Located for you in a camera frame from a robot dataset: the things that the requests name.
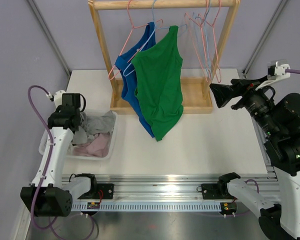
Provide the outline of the grey tank top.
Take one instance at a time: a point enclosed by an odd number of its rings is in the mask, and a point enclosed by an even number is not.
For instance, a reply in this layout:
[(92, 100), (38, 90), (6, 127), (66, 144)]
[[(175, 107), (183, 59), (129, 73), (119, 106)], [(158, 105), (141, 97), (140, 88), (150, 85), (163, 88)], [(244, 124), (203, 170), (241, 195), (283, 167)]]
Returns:
[(110, 110), (104, 115), (80, 113), (80, 125), (75, 132), (72, 144), (83, 145), (91, 143), (99, 134), (111, 133), (115, 126), (116, 116)]

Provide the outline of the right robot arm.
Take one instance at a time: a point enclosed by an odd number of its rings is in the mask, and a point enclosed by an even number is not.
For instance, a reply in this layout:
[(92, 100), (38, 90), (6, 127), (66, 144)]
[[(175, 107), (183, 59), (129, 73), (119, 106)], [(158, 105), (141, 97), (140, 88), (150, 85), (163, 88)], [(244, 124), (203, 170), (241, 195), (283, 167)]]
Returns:
[(263, 198), (236, 173), (218, 178), (222, 198), (241, 201), (257, 218), (270, 240), (300, 240), (300, 94), (290, 93), (278, 103), (266, 77), (232, 79), (229, 85), (212, 83), (210, 90), (219, 108), (238, 98), (233, 110), (244, 108), (263, 130), (265, 151), (279, 183), (280, 203)]

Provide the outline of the mauve pink tank top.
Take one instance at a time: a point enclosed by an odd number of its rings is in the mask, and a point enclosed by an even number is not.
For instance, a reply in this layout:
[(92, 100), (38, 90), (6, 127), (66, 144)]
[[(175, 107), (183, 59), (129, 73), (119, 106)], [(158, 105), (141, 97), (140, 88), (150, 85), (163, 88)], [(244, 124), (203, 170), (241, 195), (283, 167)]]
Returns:
[(72, 154), (74, 156), (104, 158), (109, 153), (110, 141), (110, 134), (98, 133), (93, 141), (75, 146)]

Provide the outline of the green tank top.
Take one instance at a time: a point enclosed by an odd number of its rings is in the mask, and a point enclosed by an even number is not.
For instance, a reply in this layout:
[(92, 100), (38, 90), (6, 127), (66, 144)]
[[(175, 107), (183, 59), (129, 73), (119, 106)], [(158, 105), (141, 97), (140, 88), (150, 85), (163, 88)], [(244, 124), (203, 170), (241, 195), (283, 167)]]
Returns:
[(178, 123), (184, 112), (183, 59), (178, 50), (178, 31), (178, 26), (171, 26), (158, 43), (132, 59), (137, 78), (135, 97), (158, 142)]

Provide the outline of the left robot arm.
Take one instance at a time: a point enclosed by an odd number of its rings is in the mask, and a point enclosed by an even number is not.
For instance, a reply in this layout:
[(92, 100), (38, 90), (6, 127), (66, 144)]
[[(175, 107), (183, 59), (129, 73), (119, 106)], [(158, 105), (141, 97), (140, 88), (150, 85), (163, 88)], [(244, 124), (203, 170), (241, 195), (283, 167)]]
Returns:
[(68, 148), (81, 124), (81, 94), (65, 93), (60, 104), (43, 122), (48, 134), (45, 150), (36, 176), (21, 189), (20, 197), (34, 217), (67, 217), (73, 202), (84, 196), (93, 199), (98, 194), (93, 174), (81, 173), (62, 185), (62, 172)]

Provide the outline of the blue hanger of mauve top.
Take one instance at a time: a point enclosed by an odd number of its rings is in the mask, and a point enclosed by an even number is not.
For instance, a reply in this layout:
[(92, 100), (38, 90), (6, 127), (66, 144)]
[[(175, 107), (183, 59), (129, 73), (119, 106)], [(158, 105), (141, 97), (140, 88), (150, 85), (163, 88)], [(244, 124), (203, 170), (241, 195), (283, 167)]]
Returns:
[(207, 36), (207, 31), (206, 31), (206, 20), (207, 20), (207, 16), (211, 9), (211, 1), (206, 0), (205, 3), (206, 3), (206, 8), (205, 8), (204, 15), (201, 16), (200, 14), (198, 14), (196, 19), (200, 20), (199, 26), (200, 26), (200, 31), (201, 31), (202, 43), (203, 43), (205, 69), (209, 76), (209, 79), (211, 80), (212, 79), (211, 59), (210, 59), (210, 53), (209, 53), (209, 40), (208, 40), (208, 36)]

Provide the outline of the pink hanger of striped top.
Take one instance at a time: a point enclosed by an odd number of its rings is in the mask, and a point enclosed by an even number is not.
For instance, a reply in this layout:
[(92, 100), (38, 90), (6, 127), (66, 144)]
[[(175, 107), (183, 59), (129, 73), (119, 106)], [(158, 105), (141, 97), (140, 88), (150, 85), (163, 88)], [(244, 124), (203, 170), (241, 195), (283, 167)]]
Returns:
[(217, 38), (216, 38), (216, 32), (215, 32), (215, 26), (216, 26), (216, 21), (218, 19), (218, 16), (219, 16), (219, 13), (221, 11), (221, 1), (219, 0), (218, 1), (218, 10), (217, 10), (217, 13), (213, 19), (213, 22), (210, 23), (207, 21), (207, 18), (206, 18), (206, 23), (205, 25), (208, 25), (209, 27), (211, 27), (212, 29), (212, 36), (213, 36), (213, 44), (214, 44), (214, 56), (215, 56), (215, 60), (210, 60), (211, 61), (211, 71), (212, 71), (212, 68), (215, 69), (215, 73), (214, 75), (216, 76), (216, 80), (217, 80), (217, 83), (221, 83), (222, 82), (222, 75), (221, 75), (221, 69), (220, 69), (220, 66), (219, 66), (219, 50), (217, 48)]

